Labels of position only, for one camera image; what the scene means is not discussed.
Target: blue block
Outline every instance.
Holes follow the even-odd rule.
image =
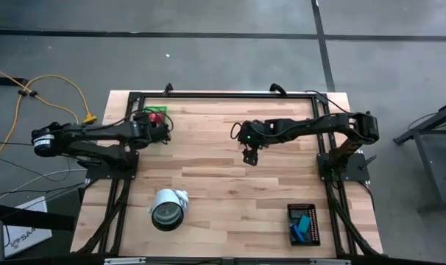
[[[301,242],[304,242],[305,238],[302,236],[301,232],[298,230],[298,226],[292,225],[291,228],[295,231],[295,234],[297,234],[298,240],[300,240]]]
[[[310,221],[310,217],[302,216],[302,218],[300,218],[300,222],[298,223],[298,230],[302,233],[306,233],[310,227]]]

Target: concrete floor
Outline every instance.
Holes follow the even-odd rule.
[[[446,0],[320,0],[327,34],[446,35]],[[316,33],[309,0],[3,0],[0,28],[93,29],[149,32]],[[435,201],[414,143],[393,144],[415,118],[446,105],[446,43],[328,41],[336,91],[351,108],[378,117],[381,140],[364,152],[369,166],[384,251],[398,258],[446,262],[446,213],[419,216]],[[326,91],[316,40],[176,38],[46,38],[0,36],[0,69],[25,78],[61,74],[84,90],[102,120],[111,89],[266,91],[273,82],[289,91]],[[44,80],[41,96],[85,116],[77,92]],[[0,141],[9,131],[17,89],[0,87]],[[11,141],[30,131],[71,121],[34,99],[25,99]],[[65,158],[39,158],[27,146],[8,146],[2,158],[47,173],[67,169]],[[71,167],[78,168],[74,162]],[[36,177],[0,161],[0,192]],[[39,180],[31,189],[69,186]],[[37,194],[15,194],[0,203],[18,205]]]

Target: wooden table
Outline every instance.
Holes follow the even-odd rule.
[[[111,91],[104,124],[123,118],[129,91]],[[330,99],[349,110],[345,93]],[[169,145],[140,150],[132,181],[120,255],[183,257],[333,258],[336,256],[323,183],[319,180],[315,135],[272,145],[259,152],[257,166],[243,163],[242,146],[230,139],[237,121],[313,117],[306,99],[147,99],[167,106],[174,121]],[[332,113],[339,112],[330,104]],[[343,135],[336,135],[339,145]],[[93,235],[105,215],[109,180],[86,192],[71,250]],[[382,252],[372,202],[364,187],[345,183],[353,223]],[[153,227],[147,208],[162,188],[188,191],[190,207],[183,224],[171,232]],[[321,246],[291,247],[286,205],[314,203]],[[112,224],[109,246],[113,241]],[[347,250],[344,225],[340,225]]]

